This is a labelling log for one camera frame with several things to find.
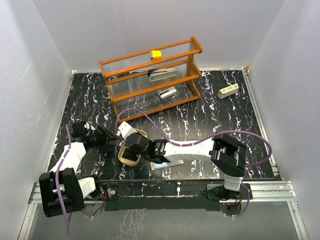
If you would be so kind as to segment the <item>pink leather card holder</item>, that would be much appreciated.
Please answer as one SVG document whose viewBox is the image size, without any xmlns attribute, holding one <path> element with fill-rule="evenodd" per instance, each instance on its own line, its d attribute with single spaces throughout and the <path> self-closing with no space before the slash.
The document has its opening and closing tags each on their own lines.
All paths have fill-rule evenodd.
<svg viewBox="0 0 320 240">
<path fill-rule="evenodd" d="M 179 161 L 174 161 L 174 162 L 163 162 L 163 163 L 154 163 L 151 162 L 150 166 L 153 171 L 159 170 L 159 169 L 165 169 L 165 168 L 170 168 L 170 167 L 175 167 L 179 165 L 183 165 L 184 161 L 179 160 Z"/>
</svg>

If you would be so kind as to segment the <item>black credit card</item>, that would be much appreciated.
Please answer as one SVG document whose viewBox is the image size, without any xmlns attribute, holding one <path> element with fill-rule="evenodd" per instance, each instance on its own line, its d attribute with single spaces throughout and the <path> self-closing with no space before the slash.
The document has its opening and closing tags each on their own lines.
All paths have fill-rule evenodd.
<svg viewBox="0 0 320 240">
<path fill-rule="evenodd" d="M 128 161 L 136 162 L 139 158 L 139 155 L 130 148 L 125 148 L 122 154 L 122 158 Z"/>
</svg>

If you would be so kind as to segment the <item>beige card box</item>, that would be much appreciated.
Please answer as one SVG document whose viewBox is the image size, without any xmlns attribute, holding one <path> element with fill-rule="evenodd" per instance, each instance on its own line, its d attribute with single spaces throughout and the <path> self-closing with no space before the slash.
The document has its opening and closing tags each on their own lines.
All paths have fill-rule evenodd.
<svg viewBox="0 0 320 240">
<path fill-rule="evenodd" d="M 146 147 L 146 132 L 130 126 L 124 126 L 118 128 L 118 134 L 124 140 L 124 144 L 118 153 L 118 159 L 123 165 L 136 166 L 142 157 L 141 150 Z"/>
</svg>

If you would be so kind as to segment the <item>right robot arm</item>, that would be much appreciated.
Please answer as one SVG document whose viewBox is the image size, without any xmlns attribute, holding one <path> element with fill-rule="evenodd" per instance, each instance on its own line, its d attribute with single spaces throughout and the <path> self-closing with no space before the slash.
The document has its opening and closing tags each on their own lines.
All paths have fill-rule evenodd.
<svg viewBox="0 0 320 240">
<path fill-rule="evenodd" d="M 247 147 L 228 134 L 211 137 L 198 144 L 173 144 L 165 139 L 150 140 L 138 132 L 123 138 L 125 146 L 149 162 L 171 164 L 179 161 L 211 161 L 224 176 L 223 185 L 207 189 L 208 199 L 237 199 L 245 175 Z"/>
</svg>

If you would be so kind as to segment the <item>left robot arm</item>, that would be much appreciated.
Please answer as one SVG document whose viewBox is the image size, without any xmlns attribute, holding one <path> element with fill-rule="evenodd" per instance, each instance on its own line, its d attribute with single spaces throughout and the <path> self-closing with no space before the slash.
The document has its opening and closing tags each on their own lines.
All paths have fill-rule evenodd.
<svg viewBox="0 0 320 240">
<path fill-rule="evenodd" d="M 77 170 L 88 150 L 113 153 L 120 139 L 105 127 L 94 127 L 89 121 L 77 121 L 65 128 L 68 143 L 59 160 L 39 176 L 43 212 L 48 218 L 81 211 L 86 198 L 101 198 L 104 188 L 98 176 L 78 177 Z"/>
</svg>

